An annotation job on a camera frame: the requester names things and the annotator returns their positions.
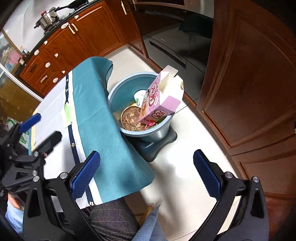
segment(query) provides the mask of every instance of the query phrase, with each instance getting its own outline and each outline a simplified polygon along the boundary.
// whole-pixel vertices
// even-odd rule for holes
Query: stainless steel pot
[[[51,25],[55,22],[59,21],[59,16],[54,11],[56,8],[53,7],[48,11],[44,11],[41,13],[41,18],[36,22],[34,28],[41,26],[44,30],[47,30]]]

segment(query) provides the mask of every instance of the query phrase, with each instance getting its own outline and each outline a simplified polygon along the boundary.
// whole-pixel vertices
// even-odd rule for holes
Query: dark teal stool base
[[[177,139],[178,135],[170,126],[167,135],[158,142],[145,142],[137,137],[126,136],[128,141],[137,150],[137,152],[147,161],[152,162],[159,151],[168,143],[172,143]]]

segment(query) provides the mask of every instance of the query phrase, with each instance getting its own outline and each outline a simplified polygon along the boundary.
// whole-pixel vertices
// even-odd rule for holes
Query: blue plastic bucket
[[[111,112],[123,111],[129,105],[135,103],[134,94],[139,90],[147,90],[157,77],[153,72],[141,72],[132,74],[121,80],[113,87],[108,95],[108,104]],[[119,130],[130,137],[139,137],[146,142],[157,142],[166,136],[173,117],[168,115],[160,124],[145,131],[128,131],[123,128],[120,121],[116,121]]]

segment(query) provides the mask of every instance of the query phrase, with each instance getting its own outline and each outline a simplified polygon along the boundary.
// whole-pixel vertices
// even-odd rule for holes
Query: pink cardboard box
[[[139,122],[149,125],[175,112],[184,94],[177,72],[168,65],[155,78],[144,95]]]

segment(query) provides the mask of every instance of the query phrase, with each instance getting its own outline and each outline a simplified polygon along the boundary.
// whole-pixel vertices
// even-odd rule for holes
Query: black countertop
[[[29,61],[29,59],[34,56],[34,52],[43,44],[43,42],[45,40],[47,40],[49,38],[50,35],[52,35],[57,29],[59,29],[64,23],[68,22],[71,18],[73,18],[74,16],[76,16],[77,14],[79,14],[80,12],[82,12],[83,10],[87,9],[88,7],[101,2],[103,0],[94,0],[86,5],[84,5],[83,7],[77,9],[76,11],[70,13],[67,17],[65,17],[64,19],[62,19],[58,25],[56,25],[54,28],[52,28],[47,34],[44,35],[44,37],[38,42],[38,44],[32,49],[30,55],[26,58],[25,62],[23,65],[21,65],[16,71],[15,71],[15,75],[19,75],[21,73],[21,71],[23,70],[23,68],[26,66],[27,62]]]

